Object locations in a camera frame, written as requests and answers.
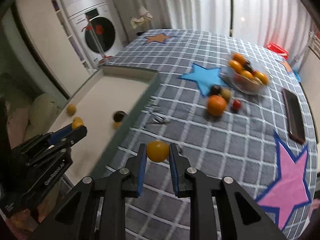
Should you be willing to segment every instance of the star-shaped cutout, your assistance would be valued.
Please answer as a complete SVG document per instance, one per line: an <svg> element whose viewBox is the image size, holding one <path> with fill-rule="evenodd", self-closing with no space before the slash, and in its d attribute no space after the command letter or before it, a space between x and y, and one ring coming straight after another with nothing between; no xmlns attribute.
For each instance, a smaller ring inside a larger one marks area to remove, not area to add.
<svg viewBox="0 0 320 240"><path fill-rule="evenodd" d="M278 178L256 198L265 212L276 214L276 224L283 230L295 209L311 203L305 180L308 160L308 145L298 157L274 132L276 141Z"/></svg>
<svg viewBox="0 0 320 240"><path fill-rule="evenodd" d="M151 42L159 42L165 44L165 39L172 38L173 36L167 36L164 33L160 33L157 36L145 36L147 41L144 44L151 43Z"/></svg>
<svg viewBox="0 0 320 240"><path fill-rule="evenodd" d="M179 78L197 82L202 96L206 97L212 85L227 86L227 84L219 77L220 68L204 68L197 64L193 64L192 72L182 75Z"/></svg>

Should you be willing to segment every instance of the pink star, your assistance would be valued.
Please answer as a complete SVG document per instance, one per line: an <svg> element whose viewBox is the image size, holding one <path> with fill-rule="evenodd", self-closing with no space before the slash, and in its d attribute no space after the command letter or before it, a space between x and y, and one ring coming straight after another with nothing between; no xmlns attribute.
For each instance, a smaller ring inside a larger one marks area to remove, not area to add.
<svg viewBox="0 0 320 240"><path fill-rule="evenodd" d="M275 141L278 155L278 179L256 201L264 207L266 212L272 212L272 208L278 209L278 227L282 230L295 208L310 203L310 193L304 181L308 148L305 147L294 162L292 157L295 159L295 156L276 133Z"/></svg>

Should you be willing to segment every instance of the bowl of fruit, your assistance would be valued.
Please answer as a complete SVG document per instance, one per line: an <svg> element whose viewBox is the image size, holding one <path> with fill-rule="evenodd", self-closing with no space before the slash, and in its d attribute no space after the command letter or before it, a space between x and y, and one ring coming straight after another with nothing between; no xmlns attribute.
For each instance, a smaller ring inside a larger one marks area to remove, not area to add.
<svg viewBox="0 0 320 240"><path fill-rule="evenodd" d="M234 53L228 66L221 68L220 77L229 85L248 95L262 94L270 82L263 62Z"/></svg>

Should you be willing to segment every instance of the table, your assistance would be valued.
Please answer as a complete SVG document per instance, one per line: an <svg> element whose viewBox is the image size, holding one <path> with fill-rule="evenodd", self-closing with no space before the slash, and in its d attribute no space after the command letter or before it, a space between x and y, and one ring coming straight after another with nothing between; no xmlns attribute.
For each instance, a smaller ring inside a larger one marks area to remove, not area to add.
<svg viewBox="0 0 320 240"><path fill-rule="evenodd" d="M166 43L144 44L145 36L160 33L173 36ZM196 63L204 68L226 65L232 52L239 52L263 61L273 76L273 82L262 96L247 96L231 89L241 100L238 114L228 110L220 119L205 118L206 99L195 82L178 79L191 71ZM231 37L190 30L150 30L113 57L110 65L138 66L160 72L162 84L152 97L158 112L171 120L167 125L148 124L150 111L142 111L130 128L118 152L107 165L105 174L124 166L135 155L140 143L163 140L177 143L191 165L209 176L232 176L256 198L276 179L275 130L295 156L302 146L289 140L281 88L299 97L303 112L309 158L305 181L313 198L316 184L316 138L312 116L305 95L293 74L288 74L277 60L279 55ZM288 239L297 237L307 218L310 205L296 209L283 233ZM275 220L275 214L268 214ZM127 199L127 239L188 239L190 203L177 199L172 191L169 164L147 163L143 194L139 199Z"/></svg>

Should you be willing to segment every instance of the orange star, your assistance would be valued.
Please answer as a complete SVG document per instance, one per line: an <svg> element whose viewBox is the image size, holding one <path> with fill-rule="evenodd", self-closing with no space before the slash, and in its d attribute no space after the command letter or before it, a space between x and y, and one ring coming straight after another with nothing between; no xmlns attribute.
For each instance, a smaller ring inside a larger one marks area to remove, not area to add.
<svg viewBox="0 0 320 240"><path fill-rule="evenodd" d="M165 39L172 38L173 36L166 36L163 33L158 34L157 36L146 36L148 39L144 44L151 43L153 41L165 44Z"/></svg>

